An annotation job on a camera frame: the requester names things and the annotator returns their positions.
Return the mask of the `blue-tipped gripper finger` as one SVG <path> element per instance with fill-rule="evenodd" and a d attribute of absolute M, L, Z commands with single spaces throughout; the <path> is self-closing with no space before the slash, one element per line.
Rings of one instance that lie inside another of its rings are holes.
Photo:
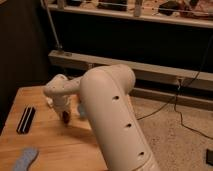
<path fill-rule="evenodd" d="M 84 110 L 84 107 L 83 107 L 82 103 L 78 104 L 77 110 L 78 110 L 78 113 L 79 113 L 81 118 L 85 118 L 86 117 L 86 112 Z"/>

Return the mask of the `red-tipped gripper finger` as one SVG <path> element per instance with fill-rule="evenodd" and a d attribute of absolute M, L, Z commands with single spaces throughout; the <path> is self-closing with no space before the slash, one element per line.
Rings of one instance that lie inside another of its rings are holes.
<path fill-rule="evenodd" d="M 66 111 L 62 112 L 61 118 L 64 123 L 69 123 L 69 114 Z"/>

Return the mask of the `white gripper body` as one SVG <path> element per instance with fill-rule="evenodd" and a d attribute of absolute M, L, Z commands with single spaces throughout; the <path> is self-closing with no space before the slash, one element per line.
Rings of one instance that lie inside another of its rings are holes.
<path fill-rule="evenodd" d="M 53 109 L 57 114 L 62 114 L 63 112 L 71 113 L 70 109 L 70 96 L 54 96 L 52 97 Z"/>

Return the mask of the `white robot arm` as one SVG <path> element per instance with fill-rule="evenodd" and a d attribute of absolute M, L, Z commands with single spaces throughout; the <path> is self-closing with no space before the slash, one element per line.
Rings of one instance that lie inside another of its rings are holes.
<path fill-rule="evenodd" d="M 78 94 L 109 171 L 161 171 L 128 100 L 135 74 L 124 64 L 99 66 L 81 77 L 54 76 L 43 92 L 61 120 Z"/>

